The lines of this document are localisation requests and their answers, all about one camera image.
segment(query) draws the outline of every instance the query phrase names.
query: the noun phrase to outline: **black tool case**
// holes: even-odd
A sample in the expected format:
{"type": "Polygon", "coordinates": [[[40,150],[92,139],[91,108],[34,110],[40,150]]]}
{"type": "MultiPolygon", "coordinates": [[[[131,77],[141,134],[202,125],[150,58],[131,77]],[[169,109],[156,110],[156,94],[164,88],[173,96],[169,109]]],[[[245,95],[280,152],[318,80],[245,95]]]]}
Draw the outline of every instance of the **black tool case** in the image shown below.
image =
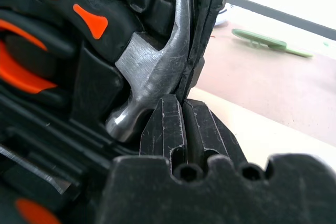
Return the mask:
{"type": "Polygon", "coordinates": [[[332,223],[322,205],[334,205],[336,187],[324,165],[288,156],[264,172],[206,105],[186,100],[225,1],[191,0],[180,80],[143,133],[121,143],[104,126],[132,93],[115,63],[134,33],[168,42],[176,0],[0,0],[0,223],[332,223]],[[277,169],[298,184],[269,182],[277,169]],[[324,180],[310,180],[315,172],[324,180]],[[318,195],[282,198],[316,186],[318,195]],[[321,204],[306,209],[304,197],[321,204]]]}

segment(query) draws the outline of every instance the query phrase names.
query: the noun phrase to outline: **orange handle accent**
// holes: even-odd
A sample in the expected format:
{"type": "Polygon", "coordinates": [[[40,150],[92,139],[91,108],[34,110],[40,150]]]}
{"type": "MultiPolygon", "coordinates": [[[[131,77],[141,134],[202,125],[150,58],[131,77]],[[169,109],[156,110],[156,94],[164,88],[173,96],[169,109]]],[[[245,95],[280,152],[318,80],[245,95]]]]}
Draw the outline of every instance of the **orange handle accent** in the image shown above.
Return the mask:
{"type": "Polygon", "coordinates": [[[73,5],[73,10],[85,21],[88,25],[94,39],[100,39],[108,25],[108,20],[105,17],[97,16],[84,10],[78,4],[73,5]]]}
{"type": "Polygon", "coordinates": [[[0,78],[31,94],[57,87],[52,82],[42,79],[16,63],[9,55],[3,42],[0,42],[0,78]]]}
{"type": "Polygon", "coordinates": [[[35,44],[36,46],[43,49],[44,51],[48,51],[48,48],[46,47],[46,45],[44,45],[40,40],[38,40],[33,35],[27,33],[26,31],[22,30],[21,28],[13,25],[13,24],[11,24],[7,21],[4,21],[4,20],[0,19],[0,28],[4,28],[4,29],[9,30],[13,33],[16,33],[16,34],[20,35],[21,37],[24,37],[25,39],[29,40],[31,43],[35,44]]]}
{"type": "Polygon", "coordinates": [[[18,199],[15,207],[29,224],[61,224],[47,209],[29,199],[18,199]]]}

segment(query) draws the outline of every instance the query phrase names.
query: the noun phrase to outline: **metal hammer head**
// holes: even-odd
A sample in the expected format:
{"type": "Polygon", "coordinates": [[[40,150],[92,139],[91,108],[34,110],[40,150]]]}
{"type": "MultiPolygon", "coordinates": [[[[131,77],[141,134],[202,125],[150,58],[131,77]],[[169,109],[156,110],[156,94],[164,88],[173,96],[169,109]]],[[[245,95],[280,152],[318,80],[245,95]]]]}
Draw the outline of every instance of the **metal hammer head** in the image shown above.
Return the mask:
{"type": "Polygon", "coordinates": [[[173,31],[162,50],[155,49],[144,34],[134,33],[115,63],[131,86],[128,101],[106,121],[106,130],[120,142],[129,142],[142,132],[146,115],[181,79],[189,53],[191,0],[176,0],[175,10],[173,31]]]}

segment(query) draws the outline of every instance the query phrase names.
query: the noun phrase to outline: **tool case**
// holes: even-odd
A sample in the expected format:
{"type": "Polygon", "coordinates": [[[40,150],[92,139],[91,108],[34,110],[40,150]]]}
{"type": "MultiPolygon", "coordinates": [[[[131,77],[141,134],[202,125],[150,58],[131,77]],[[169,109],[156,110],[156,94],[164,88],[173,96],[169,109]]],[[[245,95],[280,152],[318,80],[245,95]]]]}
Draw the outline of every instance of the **tool case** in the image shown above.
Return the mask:
{"type": "Polygon", "coordinates": [[[333,223],[325,165],[186,99],[225,3],[0,0],[0,223],[333,223]]]}

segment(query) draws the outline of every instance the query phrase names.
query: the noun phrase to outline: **green plastic tool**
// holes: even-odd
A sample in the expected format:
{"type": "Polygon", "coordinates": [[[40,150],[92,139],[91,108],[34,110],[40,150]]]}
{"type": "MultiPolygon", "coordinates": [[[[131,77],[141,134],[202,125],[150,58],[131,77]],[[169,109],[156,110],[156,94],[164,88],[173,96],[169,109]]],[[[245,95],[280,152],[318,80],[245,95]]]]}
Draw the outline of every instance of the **green plastic tool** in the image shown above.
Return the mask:
{"type": "Polygon", "coordinates": [[[313,57],[312,54],[308,52],[304,52],[301,50],[293,49],[288,47],[287,43],[281,40],[272,39],[260,34],[252,33],[250,31],[242,30],[242,29],[232,29],[232,33],[241,39],[247,39],[249,41],[257,42],[258,44],[263,44],[268,46],[271,49],[285,51],[290,54],[310,58],[313,57]]]}

